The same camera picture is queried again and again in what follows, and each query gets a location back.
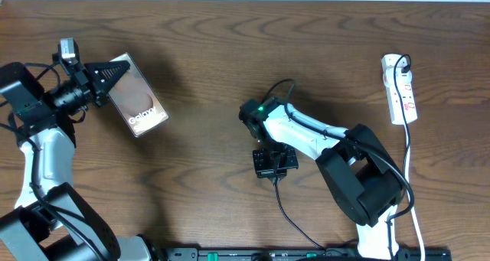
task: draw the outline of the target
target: white cable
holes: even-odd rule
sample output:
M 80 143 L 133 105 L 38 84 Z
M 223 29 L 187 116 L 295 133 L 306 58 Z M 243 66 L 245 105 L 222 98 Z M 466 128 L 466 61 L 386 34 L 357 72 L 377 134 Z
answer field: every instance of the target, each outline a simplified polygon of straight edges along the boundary
M 408 183 L 410 183 L 410 146 L 408 145 L 408 131 L 407 131 L 407 126 L 403 125 L 405 128 L 405 145 L 407 148 L 407 160 L 404 163 L 404 172 L 405 172 L 405 179 L 407 180 Z M 426 249 L 425 246 L 423 245 L 423 240 L 422 240 L 422 233 L 420 232 L 420 227 L 419 227 L 419 221 L 417 220 L 417 215 L 415 214 L 415 207 L 412 207 L 410 210 L 410 213 L 412 214 L 412 221 L 413 221 L 413 226 L 415 227 L 415 232 L 416 232 L 416 238 L 419 240 L 419 247 L 420 247 L 420 261 L 425 261 L 426 259 Z

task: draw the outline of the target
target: white power strip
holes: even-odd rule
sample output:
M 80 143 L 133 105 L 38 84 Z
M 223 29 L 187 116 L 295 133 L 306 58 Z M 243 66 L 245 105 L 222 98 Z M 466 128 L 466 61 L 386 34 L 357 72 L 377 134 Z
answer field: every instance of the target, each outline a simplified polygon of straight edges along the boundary
M 388 106 L 390 108 L 391 123 L 403 125 L 403 114 L 401 112 L 400 97 L 394 86 L 393 71 L 395 63 L 400 58 L 399 54 L 387 54 L 381 59 L 383 66 L 383 83 L 386 86 L 386 94 L 388 98 Z M 407 65 L 407 59 L 404 57 L 397 65 L 397 85 L 400 95 L 403 100 L 403 108 L 405 109 L 405 119 L 407 123 L 417 119 L 417 108 L 415 107 L 415 99 L 413 98 L 412 90 L 412 71 L 402 73 L 401 70 Z

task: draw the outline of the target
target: wooden table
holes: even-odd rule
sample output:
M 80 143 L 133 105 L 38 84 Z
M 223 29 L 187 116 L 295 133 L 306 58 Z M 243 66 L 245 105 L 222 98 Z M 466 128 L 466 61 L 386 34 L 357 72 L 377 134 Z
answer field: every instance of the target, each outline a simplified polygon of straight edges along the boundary
M 107 105 L 76 126 L 75 188 L 116 235 L 144 233 L 165 246 L 310 247 L 279 212 L 270 182 L 256 178 L 258 145 L 239 106 L 295 78 L 295 106 L 331 125 L 369 126 L 400 166 L 403 127 L 390 123 L 380 59 L 411 54 L 419 114 L 411 182 L 424 241 L 449 247 L 454 260 L 482 260 L 490 254 L 489 29 L 489 4 L 4 0 L 0 64 L 50 63 L 59 39 L 74 37 L 83 62 L 129 52 L 146 75 L 168 124 L 135 139 Z M 1 131 L 0 141 L 4 215 L 24 159 L 12 134 Z M 288 215 L 319 243 L 355 238 L 314 161 L 299 154 L 299 163 L 279 186 Z M 397 241 L 418 246 L 410 215 L 396 227 Z

